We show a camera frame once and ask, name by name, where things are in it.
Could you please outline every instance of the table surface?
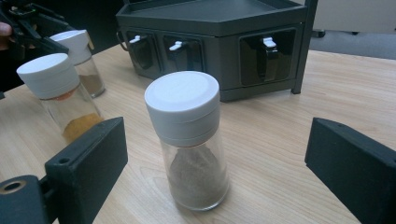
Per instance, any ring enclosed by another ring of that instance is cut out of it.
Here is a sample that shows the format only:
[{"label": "table surface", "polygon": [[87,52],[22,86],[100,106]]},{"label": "table surface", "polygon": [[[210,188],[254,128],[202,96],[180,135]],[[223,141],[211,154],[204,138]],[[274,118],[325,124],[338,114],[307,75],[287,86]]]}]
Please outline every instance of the table surface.
[{"label": "table surface", "polygon": [[[267,93],[221,103],[220,129],[231,188],[207,212],[175,205],[159,139],[138,76],[120,46],[94,55],[106,91],[94,101],[106,119],[124,117],[128,164],[94,223],[358,223],[304,162],[313,117],[344,123],[396,149],[396,61],[309,51],[302,93]],[[45,175],[65,147],[26,86],[0,100],[0,182]]]}]

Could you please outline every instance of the brown powder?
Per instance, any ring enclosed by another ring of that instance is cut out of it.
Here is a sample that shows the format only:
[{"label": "brown powder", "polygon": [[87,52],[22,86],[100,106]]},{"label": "brown powder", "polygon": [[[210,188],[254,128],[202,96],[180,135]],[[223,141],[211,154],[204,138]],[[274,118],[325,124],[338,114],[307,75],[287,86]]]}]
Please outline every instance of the brown powder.
[{"label": "brown powder", "polygon": [[225,167],[220,167],[207,147],[179,148],[168,180],[177,202],[192,210],[213,208],[221,202],[228,189]]},{"label": "brown powder", "polygon": [[82,116],[78,119],[71,120],[66,128],[64,128],[64,139],[67,144],[72,143],[82,134],[87,132],[93,125],[103,121],[104,119],[95,113],[91,113],[89,115]]},{"label": "brown powder", "polygon": [[99,76],[79,76],[79,79],[90,95],[98,96],[105,88]]}]

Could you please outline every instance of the white lid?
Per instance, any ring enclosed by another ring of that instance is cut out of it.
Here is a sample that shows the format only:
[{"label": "white lid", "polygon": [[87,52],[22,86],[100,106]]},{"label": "white lid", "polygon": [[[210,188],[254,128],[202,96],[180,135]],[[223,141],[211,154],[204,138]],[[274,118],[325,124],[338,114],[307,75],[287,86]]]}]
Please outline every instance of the white lid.
[{"label": "white lid", "polygon": [[34,59],[21,65],[17,73],[40,99],[50,99],[73,90],[79,83],[76,69],[65,53]]},{"label": "white lid", "polygon": [[176,147],[208,140],[219,127],[219,83],[210,75],[184,71],[154,80],[146,106],[158,136]]},{"label": "white lid", "polygon": [[72,64],[77,65],[91,58],[91,52],[88,48],[88,33],[86,30],[73,30],[59,33],[50,37],[54,41],[69,48],[69,58]]}]

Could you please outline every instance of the black plastic holder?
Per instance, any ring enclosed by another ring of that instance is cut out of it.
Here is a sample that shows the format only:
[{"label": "black plastic holder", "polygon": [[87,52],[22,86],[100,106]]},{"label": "black plastic holder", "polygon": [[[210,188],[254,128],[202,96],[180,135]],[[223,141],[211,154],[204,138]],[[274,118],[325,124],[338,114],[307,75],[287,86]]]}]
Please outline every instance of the black plastic holder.
[{"label": "black plastic holder", "polygon": [[117,14],[137,74],[185,70],[213,76],[220,100],[301,92],[318,0],[153,0]]},{"label": "black plastic holder", "polygon": [[0,183],[0,222],[93,223],[128,162],[123,118],[102,121],[45,163]]},{"label": "black plastic holder", "polygon": [[314,118],[305,162],[361,223],[396,223],[396,151]]}]

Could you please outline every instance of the glass jar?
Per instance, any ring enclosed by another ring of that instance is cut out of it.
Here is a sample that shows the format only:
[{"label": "glass jar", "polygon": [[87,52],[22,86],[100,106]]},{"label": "glass jar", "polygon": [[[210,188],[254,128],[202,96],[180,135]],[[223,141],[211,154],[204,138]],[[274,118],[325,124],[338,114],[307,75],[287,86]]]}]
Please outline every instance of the glass jar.
[{"label": "glass jar", "polygon": [[219,83],[201,72],[154,80],[145,93],[175,201],[205,211],[222,202],[229,177],[219,130]]},{"label": "glass jar", "polygon": [[20,66],[17,73],[40,99],[61,129],[67,144],[104,120],[81,85],[67,54],[57,53],[34,59]]},{"label": "glass jar", "polygon": [[102,94],[105,91],[105,84],[88,47],[90,41],[88,32],[86,30],[66,31],[50,38],[69,48],[69,59],[91,97],[94,98]]}]

